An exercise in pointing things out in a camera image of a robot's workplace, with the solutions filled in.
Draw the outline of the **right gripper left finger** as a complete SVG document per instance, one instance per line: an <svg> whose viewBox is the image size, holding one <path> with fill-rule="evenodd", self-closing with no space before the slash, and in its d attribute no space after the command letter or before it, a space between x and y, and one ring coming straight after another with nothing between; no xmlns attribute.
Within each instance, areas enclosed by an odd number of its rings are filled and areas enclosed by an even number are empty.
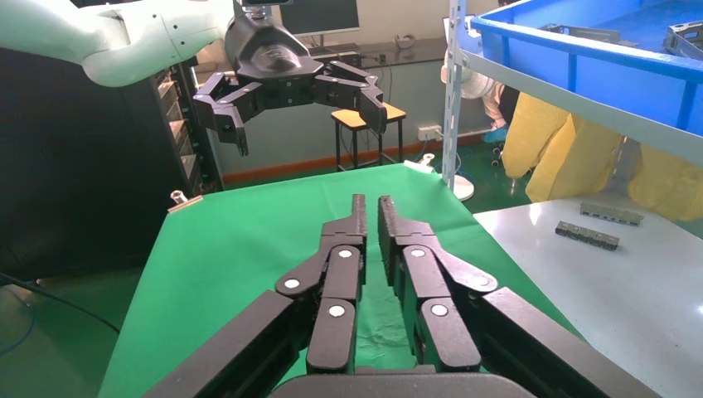
<svg viewBox="0 0 703 398"><path fill-rule="evenodd" d="M308 373L354 369L356 306L366 277L366 198L322 225L318 250L281 276L147 397L266 397L302 350Z"/></svg>

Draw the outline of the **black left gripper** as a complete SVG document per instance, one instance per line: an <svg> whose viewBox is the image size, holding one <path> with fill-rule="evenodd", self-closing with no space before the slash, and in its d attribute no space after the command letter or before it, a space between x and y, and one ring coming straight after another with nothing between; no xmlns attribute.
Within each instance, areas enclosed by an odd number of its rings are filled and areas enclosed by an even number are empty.
<svg viewBox="0 0 703 398"><path fill-rule="evenodd" d="M249 155L245 123L265 108L318 104L356 111L367 128L386 130L384 93L373 75L340 61L323 68L271 17L238 16L225 34L235 76L216 72L193 96L199 125Z"/></svg>

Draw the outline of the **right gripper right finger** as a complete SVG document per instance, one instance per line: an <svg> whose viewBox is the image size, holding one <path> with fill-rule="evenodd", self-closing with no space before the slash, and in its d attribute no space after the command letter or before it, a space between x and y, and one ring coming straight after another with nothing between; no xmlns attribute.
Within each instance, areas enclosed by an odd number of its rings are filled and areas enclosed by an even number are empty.
<svg viewBox="0 0 703 398"><path fill-rule="evenodd" d="M487 371L536 397L652 397L654 391L478 267L430 224L378 201L379 246L411 351L438 372Z"/></svg>

